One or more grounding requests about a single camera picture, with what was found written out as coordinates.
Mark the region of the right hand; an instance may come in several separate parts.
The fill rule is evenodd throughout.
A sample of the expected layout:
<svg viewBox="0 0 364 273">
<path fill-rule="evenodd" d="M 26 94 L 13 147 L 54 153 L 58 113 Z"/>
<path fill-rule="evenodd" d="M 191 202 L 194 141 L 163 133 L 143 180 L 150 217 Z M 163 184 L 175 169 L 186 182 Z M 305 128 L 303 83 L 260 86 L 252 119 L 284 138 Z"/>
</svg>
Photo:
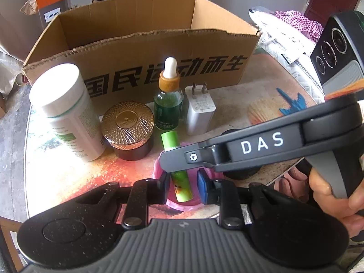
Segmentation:
<svg viewBox="0 0 364 273">
<path fill-rule="evenodd" d="M 308 177 L 313 197 L 320 208 L 328 215 L 340 220 L 348 230 L 349 236 L 357 236 L 363 231 L 364 219 L 358 212 L 363 210 L 364 191 L 363 181 L 349 198 L 335 198 L 330 185 L 316 169 L 312 168 Z"/>
</svg>

